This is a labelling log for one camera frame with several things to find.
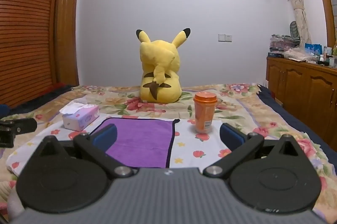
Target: pikachu plush toy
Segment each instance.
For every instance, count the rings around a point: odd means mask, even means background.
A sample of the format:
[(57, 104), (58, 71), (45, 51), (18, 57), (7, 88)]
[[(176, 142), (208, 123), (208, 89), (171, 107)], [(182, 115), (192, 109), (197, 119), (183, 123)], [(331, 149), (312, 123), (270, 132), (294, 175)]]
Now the pikachu plush toy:
[(140, 60), (143, 67), (140, 99), (150, 103), (174, 103), (181, 96), (179, 76), (180, 59), (177, 48), (188, 38), (191, 30), (181, 31), (172, 43), (156, 40), (137, 30), (140, 40)]

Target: orange cup lid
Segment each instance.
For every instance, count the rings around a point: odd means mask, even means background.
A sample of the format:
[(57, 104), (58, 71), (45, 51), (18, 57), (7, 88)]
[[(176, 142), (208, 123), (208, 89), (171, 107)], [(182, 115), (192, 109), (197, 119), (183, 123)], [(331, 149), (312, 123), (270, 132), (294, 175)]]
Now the orange cup lid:
[(194, 95), (194, 101), (200, 103), (215, 103), (218, 101), (216, 94), (211, 92), (198, 92)]

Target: black round disc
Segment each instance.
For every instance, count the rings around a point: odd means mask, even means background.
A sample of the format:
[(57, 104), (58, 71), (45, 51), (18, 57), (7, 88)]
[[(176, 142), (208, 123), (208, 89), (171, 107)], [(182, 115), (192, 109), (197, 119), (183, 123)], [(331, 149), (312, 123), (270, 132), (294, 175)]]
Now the black round disc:
[(312, 208), (321, 191), (316, 171), (309, 167), (292, 156), (255, 159), (233, 170), (230, 186), (242, 202), (254, 209), (300, 212)]
[(39, 158), (22, 176), (16, 185), (22, 204), (44, 213), (66, 213), (83, 208), (96, 201), (107, 186), (102, 168), (70, 157), (61, 161)]

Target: cabinet top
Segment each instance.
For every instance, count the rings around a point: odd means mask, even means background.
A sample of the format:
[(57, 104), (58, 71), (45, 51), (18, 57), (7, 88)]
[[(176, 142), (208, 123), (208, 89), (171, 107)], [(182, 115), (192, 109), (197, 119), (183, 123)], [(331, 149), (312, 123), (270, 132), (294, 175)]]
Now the cabinet top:
[(311, 69), (319, 70), (319, 71), (322, 71), (322, 72), (325, 72), (325, 73), (334, 74), (334, 75), (337, 76), (337, 68), (330, 68), (328, 66), (311, 64), (311, 63), (306, 63), (306, 62), (303, 62), (303, 61), (297, 62), (297, 61), (285, 59), (285, 58), (267, 57), (267, 61), (279, 62), (279, 63), (283, 63), (283, 64), (291, 64), (291, 65), (294, 65), (294, 66), (300, 66), (300, 67), (305, 67), (305, 68), (311, 68)]

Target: orange cup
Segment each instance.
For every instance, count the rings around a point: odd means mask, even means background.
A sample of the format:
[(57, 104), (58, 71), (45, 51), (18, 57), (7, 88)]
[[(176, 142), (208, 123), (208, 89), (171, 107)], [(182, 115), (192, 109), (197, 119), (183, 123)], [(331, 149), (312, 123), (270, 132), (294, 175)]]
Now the orange cup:
[(212, 128), (215, 106), (218, 102), (216, 94), (199, 92), (194, 96), (195, 128), (200, 134), (207, 134)]

